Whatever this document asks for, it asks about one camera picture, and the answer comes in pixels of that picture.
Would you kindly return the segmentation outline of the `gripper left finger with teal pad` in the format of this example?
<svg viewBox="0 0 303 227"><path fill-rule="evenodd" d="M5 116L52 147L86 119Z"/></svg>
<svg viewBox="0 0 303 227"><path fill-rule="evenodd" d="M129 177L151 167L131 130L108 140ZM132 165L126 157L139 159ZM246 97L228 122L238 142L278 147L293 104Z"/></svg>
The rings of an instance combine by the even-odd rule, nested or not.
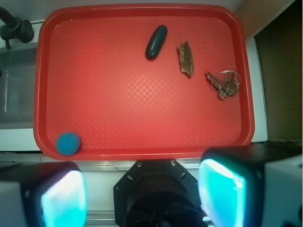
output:
<svg viewBox="0 0 303 227"><path fill-rule="evenodd" d="M82 227L87 210L86 178L73 162L0 168L2 227Z"/></svg>

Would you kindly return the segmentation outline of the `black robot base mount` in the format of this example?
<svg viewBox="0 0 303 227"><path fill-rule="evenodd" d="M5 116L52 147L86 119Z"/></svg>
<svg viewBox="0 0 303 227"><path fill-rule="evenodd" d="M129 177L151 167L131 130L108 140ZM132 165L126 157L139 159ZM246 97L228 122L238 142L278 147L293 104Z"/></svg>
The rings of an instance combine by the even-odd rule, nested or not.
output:
<svg viewBox="0 0 303 227"><path fill-rule="evenodd" d="M176 160L139 160L113 187L119 227L206 227L197 179Z"/></svg>

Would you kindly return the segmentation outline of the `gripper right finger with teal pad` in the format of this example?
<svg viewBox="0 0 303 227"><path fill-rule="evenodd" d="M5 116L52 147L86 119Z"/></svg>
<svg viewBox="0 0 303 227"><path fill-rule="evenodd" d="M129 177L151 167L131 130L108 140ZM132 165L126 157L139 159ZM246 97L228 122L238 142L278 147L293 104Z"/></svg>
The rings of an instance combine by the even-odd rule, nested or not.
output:
<svg viewBox="0 0 303 227"><path fill-rule="evenodd" d="M217 227L300 227L303 151L297 144L209 148L197 173L201 209Z"/></svg>

